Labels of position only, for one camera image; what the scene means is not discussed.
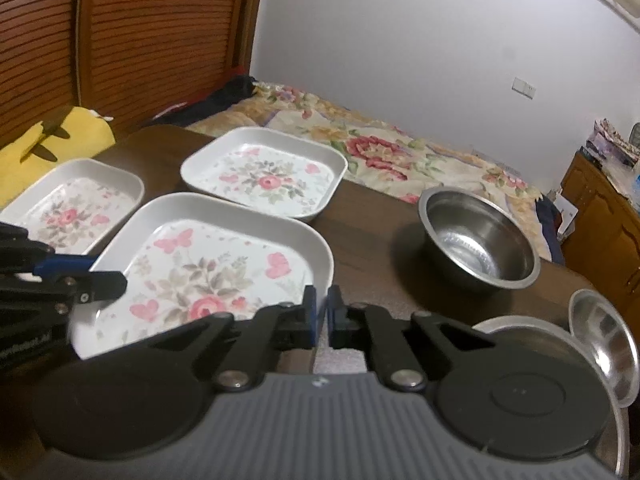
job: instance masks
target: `light switch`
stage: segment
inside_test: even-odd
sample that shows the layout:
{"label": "light switch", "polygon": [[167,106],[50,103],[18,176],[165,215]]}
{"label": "light switch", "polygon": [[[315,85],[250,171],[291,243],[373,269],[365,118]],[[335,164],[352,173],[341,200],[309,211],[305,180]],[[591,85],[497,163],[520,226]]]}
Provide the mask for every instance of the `light switch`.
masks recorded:
{"label": "light switch", "polygon": [[528,97],[529,99],[533,99],[533,96],[536,94],[536,89],[520,78],[516,78],[513,80],[513,86],[511,87],[511,89],[514,92]]}

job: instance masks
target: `white wall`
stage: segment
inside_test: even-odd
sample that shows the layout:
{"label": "white wall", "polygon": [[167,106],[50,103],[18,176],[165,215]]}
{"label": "white wall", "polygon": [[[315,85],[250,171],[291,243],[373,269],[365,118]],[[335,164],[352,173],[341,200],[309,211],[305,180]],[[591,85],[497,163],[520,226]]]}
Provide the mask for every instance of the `white wall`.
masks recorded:
{"label": "white wall", "polygon": [[640,120],[640,34],[600,0],[261,0],[252,75],[473,146],[542,189],[596,118],[627,135]]}

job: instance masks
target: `bed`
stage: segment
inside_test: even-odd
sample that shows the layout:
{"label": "bed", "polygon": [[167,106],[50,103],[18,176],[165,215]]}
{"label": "bed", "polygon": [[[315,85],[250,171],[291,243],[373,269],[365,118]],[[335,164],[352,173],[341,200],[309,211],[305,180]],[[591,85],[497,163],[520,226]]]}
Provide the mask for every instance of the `bed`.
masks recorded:
{"label": "bed", "polygon": [[[230,85],[208,101],[163,116],[160,121],[210,137],[240,126],[265,126],[327,144],[347,158],[346,179],[413,204],[424,189],[462,187],[510,212],[542,258],[559,260],[552,258],[549,245],[554,238],[550,243],[549,236],[545,238],[543,218],[536,213],[536,202],[540,209],[542,201],[540,190],[494,163],[412,136],[289,86],[255,82],[247,91],[246,82],[236,80]],[[217,111],[220,103],[230,100],[238,102],[206,116],[207,110]]]}

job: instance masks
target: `white square dish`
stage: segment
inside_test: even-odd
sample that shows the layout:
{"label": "white square dish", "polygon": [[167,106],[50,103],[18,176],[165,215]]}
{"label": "white square dish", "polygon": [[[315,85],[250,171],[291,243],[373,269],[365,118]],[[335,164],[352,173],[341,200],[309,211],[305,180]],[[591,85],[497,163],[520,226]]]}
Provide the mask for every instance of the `white square dish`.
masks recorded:
{"label": "white square dish", "polygon": [[313,285],[318,305],[334,276],[328,244],[288,218],[196,193],[175,193],[139,209],[92,270],[120,270],[119,300],[76,308],[71,343],[82,359],[226,311],[250,319],[260,307],[302,300]]}
{"label": "white square dish", "polygon": [[70,160],[29,186],[0,221],[25,227],[57,253],[88,254],[135,208],[145,185],[129,171],[91,158]]}
{"label": "white square dish", "polygon": [[180,175],[196,191],[306,222],[326,207],[346,169],[333,148],[246,126],[191,155]]}

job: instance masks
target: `metal bowl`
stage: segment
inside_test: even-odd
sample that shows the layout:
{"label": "metal bowl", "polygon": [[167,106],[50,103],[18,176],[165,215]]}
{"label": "metal bowl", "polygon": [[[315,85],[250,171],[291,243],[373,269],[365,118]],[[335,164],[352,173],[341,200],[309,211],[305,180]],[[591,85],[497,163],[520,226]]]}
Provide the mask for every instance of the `metal bowl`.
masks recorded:
{"label": "metal bowl", "polygon": [[493,334],[498,340],[520,344],[565,362],[590,368],[600,378],[611,406],[609,421],[593,453],[617,475],[622,476],[626,472],[629,454],[627,421],[604,373],[577,339],[553,323],[528,316],[494,317],[478,323],[474,328]]}
{"label": "metal bowl", "polygon": [[540,258],[522,230],[497,205],[457,187],[422,192],[420,219],[432,259],[455,285],[471,290],[525,288]]}
{"label": "metal bowl", "polygon": [[569,300],[569,329],[604,372],[620,408],[638,396],[638,348],[616,308],[603,296],[584,288]]}

